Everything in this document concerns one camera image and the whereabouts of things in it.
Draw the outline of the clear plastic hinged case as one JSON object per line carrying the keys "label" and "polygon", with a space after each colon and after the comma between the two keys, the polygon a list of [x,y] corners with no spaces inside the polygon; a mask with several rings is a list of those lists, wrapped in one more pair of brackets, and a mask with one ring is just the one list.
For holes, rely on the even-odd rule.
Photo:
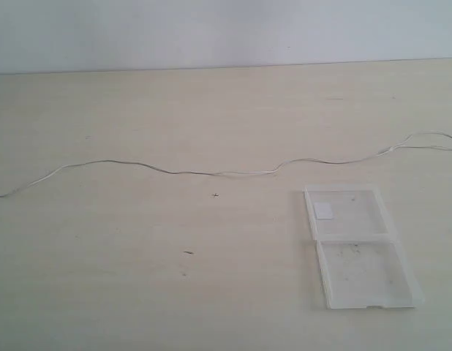
{"label": "clear plastic hinged case", "polygon": [[[304,198],[328,308],[405,309],[423,303],[376,186],[308,185]],[[316,219],[316,202],[330,203],[334,218]]]}

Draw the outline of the white sticker in case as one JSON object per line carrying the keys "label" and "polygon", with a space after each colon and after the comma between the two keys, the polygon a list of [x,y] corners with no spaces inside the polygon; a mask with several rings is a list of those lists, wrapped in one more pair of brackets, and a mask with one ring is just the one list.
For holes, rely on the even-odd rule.
{"label": "white sticker in case", "polygon": [[330,203],[316,202],[313,203],[315,217],[318,220],[331,220],[334,213]]}

